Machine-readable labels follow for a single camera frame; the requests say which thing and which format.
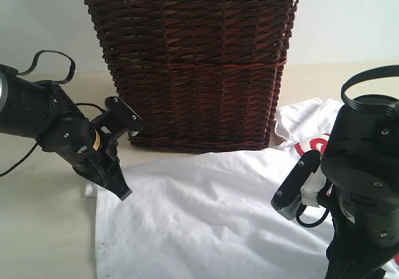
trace robotic arm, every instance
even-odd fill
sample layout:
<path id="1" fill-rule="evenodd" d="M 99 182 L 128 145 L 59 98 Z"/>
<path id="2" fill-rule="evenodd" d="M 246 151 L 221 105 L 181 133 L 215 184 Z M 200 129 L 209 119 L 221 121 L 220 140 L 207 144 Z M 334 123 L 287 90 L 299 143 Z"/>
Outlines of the robotic arm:
<path id="1" fill-rule="evenodd" d="M 272 199 L 276 211 L 306 227 L 331 213 L 335 232 L 326 279 L 382 279 L 381 267 L 399 253 L 399 100 L 385 95 L 351 100 L 345 94 L 357 83 L 397 76 L 399 65 L 392 65 L 346 82 L 345 105 L 324 155 L 305 153 Z M 315 196 L 309 195 L 311 186 L 319 186 Z M 303 202 L 312 197 L 326 213 L 319 222 L 305 224 Z"/>
<path id="2" fill-rule="evenodd" d="M 44 52 L 70 60 L 66 79 L 32 83 L 19 78 L 35 69 Z M 72 79 L 74 70 L 70 57 L 51 50 L 37 53 L 26 72 L 0 64 L 0 133 L 35 139 L 36 146 L 57 153 L 78 175 L 124 200 L 132 192 L 120 169 L 117 139 L 127 130 L 142 130 L 143 120 L 120 98 L 108 97 L 108 110 L 89 121 L 60 86 Z"/>

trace white wall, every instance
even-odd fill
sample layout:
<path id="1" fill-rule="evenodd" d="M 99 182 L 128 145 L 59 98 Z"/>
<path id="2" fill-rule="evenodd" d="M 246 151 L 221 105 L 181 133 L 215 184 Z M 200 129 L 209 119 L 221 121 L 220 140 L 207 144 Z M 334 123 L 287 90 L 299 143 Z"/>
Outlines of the white wall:
<path id="1" fill-rule="evenodd" d="M 79 72 L 106 71 L 84 0 L 0 0 L 0 63 L 22 70 L 56 49 Z M 300 0 L 290 64 L 399 60 L 397 0 Z M 65 70 L 44 58 L 38 72 Z"/>

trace white t-shirt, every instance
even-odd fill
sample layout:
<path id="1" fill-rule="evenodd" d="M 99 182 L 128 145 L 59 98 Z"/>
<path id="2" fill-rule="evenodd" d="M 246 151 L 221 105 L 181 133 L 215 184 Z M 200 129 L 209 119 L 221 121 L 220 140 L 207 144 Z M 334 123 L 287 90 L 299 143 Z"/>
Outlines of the white t-shirt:
<path id="1" fill-rule="evenodd" d="M 262 151 L 209 153 L 124 169 L 121 202 L 100 189 L 95 249 L 99 279 L 323 279 L 330 217 L 314 229 L 285 220 L 270 201 L 301 152 L 323 150 L 341 103 L 285 106 Z M 307 222 L 324 209 L 306 210 Z M 391 262 L 387 279 L 399 278 Z"/>

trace brown wicker basket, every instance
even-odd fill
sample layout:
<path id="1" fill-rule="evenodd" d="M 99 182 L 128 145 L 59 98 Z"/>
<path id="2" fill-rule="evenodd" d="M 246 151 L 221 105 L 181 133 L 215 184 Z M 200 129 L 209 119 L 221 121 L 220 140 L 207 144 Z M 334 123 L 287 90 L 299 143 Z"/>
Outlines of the brown wicker basket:
<path id="1" fill-rule="evenodd" d="M 268 146 L 292 0 L 86 0 L 132 143 L 182 151 Z"/>

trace woven wicker texture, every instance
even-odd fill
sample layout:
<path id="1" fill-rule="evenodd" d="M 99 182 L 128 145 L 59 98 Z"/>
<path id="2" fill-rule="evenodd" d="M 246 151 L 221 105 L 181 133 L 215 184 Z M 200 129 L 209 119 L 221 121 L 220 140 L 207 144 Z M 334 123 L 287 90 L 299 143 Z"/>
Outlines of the woven wicker texture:
<path id="1" fill-rule="evenodd" d="M 292 0 L 86 0 L 117 92 L 144 119 L 132 143 L 267 147 Z"/>

